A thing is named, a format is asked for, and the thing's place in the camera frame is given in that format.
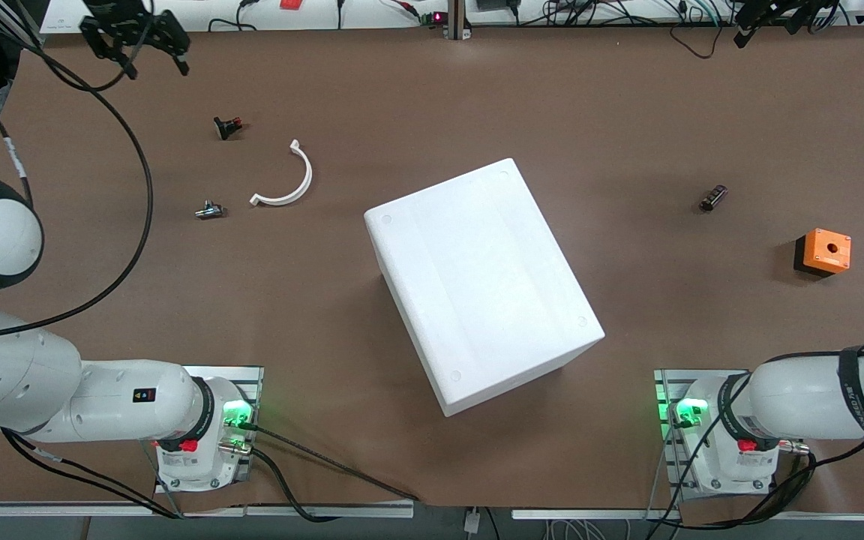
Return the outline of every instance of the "red object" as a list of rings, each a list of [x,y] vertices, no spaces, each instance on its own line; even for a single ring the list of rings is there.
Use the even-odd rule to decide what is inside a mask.
[[[738,451],[740,452],[755,452],[756,448],[758,448],[758,445],[755,444],[755,441],[750,441],[749,439],[738,440]]]

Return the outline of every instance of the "white box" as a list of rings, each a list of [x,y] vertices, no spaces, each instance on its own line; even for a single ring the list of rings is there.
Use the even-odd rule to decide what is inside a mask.
[[[513,160],[364,218],[445,416],[538,379],[605,337]]]

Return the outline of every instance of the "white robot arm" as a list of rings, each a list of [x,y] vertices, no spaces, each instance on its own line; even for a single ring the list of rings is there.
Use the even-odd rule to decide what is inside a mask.
[[[42,253],[41,222],[0,181],[0,289],[28,277]],[[0,312],[0,329],[24,324]],[[0,427],[41,442],[151,439],[159,476],[203,491],[233,481],[253,410],[226,379],[190,376],[155,360],[83,361],[43,328],[0,336]]]
[[[688,454],[698,449],[690,471],[697,490],[761,494],[791,439],[864,439],[864,347],[779,356],[751,375],[702,377],[673,410]]]

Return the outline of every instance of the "red plastic part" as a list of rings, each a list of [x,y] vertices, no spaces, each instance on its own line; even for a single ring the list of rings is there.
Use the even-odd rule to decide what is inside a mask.
[[[188,441],[182,441],[178,444],[178,450],[183,452],[195,452],[199,448],[199,441],[195,439],[190,439]]]
[[[755,441],[750,441],[749,439],[738,440],[738,451],[740,452],[755,452],[756,448],[758,448],[758,445],[755,444]]]

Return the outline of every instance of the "metal post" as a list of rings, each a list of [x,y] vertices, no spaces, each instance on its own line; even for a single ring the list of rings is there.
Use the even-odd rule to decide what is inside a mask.
[[[473,31],[466,28],[466,0],[448,0],[448,24],[445,27],[446,40],[469,40]]]

